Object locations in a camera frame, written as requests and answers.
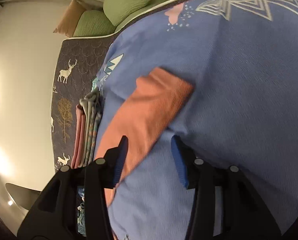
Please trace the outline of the coral pink knit sweater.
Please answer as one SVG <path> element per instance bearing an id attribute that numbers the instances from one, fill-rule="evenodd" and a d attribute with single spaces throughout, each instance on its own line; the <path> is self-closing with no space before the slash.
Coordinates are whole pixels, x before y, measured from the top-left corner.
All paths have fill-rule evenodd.
<path id="1" fill-rule="evenodd" d="M 121 177 L 124 180 L 147 157 L 163 131 L 185 105 L 194 86 L 163 68 L 156 67 L 148 75 L 138 77 L 133 93 L 107 118 L 116 96 L 106 81 L 103 85 L 104 109 L 96 141 L 95 157 L 118 146 L 122 136 L 128 137 L 128 153 Z"/>

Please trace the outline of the grey floral folded clothes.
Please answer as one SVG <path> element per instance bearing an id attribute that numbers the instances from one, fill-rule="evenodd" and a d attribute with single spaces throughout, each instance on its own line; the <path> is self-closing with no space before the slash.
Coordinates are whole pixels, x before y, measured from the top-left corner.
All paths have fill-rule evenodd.
<path id="1" fill-rule="evenodd" d="M 92 137 L 94 130 L 94 122 L 97 113 L 97 107 L 99 107 L 100 90 L 95 88 L 88 93 L 83 99 L 80 99 L 80 105 L 82 106 L 86 115 L 85 128 L 84 128 L 84 141 L 83 152 L 79 163 L 79 167 L 85 167 L 88 164 L 89 156 L 92 147 Z"/>

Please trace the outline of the pink folded garment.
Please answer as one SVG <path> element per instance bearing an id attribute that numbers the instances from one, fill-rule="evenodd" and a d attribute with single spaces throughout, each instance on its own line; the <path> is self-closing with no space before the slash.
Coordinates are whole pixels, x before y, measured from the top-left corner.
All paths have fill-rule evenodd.
<path id="1" fill-rule="evenodd" d="M 83 107 L 80 104 L 78 104 L 76 105 L 76 135 L 75 135 L 74 154 L 72 157 L 71 168 L 76 168 L 78 166 L 77 158 L 81 153 L 85 121 L 86 121 L 86 116 L 84 114 Z"/>

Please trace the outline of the dark deer pattern mattress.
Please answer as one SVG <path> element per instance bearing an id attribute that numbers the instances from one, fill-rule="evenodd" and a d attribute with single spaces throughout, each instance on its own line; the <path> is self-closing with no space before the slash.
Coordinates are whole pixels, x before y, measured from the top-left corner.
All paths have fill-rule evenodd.
<path id="1" fill-rule="evenodd" d="M 141 18 L 160 11 L 169 3 L 185 0 L 150 0 L 125 18 L 112 34 L 93 37 L 68 37 L 62 42 L 55 69 L 51 103 L 51 133 L 54 169 L 70 165 L 76 135 L 76 105 L 95 87 L 96 74 L 110 44 L 120 31 Z"/>

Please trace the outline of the blue patterned bedspread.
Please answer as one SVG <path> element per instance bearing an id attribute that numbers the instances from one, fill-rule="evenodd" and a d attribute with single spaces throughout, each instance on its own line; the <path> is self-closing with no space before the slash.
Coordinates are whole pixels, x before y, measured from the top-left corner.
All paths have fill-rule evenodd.
<path id="1" fill-rule="evenodd" d="M 118 239 L 184 239 L 194 192 L 179 182 L 171 138 L 209 163 L 241 168 L 280 230 L 298 217 L 298 0 L 190 0 L 110 45 L 97 85 L 103 134 L 136 80 L 161 67 L 194 87 L 149 155 L 119 185 L 108 214 Z M 106 65 L 116 57 L 113 70 Z"/>

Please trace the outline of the tan pillow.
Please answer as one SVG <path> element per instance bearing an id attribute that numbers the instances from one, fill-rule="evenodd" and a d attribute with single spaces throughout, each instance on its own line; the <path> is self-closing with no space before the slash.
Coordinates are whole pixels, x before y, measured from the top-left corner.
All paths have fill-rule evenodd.
<path id="1" fill-rule="evenodd" d="M 78 0 L 72 0 L 53 33 L 73 37 L 77 24 L 86 10 Z"/>

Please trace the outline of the green pillow far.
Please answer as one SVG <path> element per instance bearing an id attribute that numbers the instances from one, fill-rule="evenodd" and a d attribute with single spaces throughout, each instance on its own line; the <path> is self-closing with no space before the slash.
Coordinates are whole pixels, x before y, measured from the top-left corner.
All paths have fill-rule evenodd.
<path id="1" fill-rule="evenodd" d="M 86 10 L 78 21 L 73 37 L 105 36 L 114 31 L 115 26 L 103 11 Z"/>

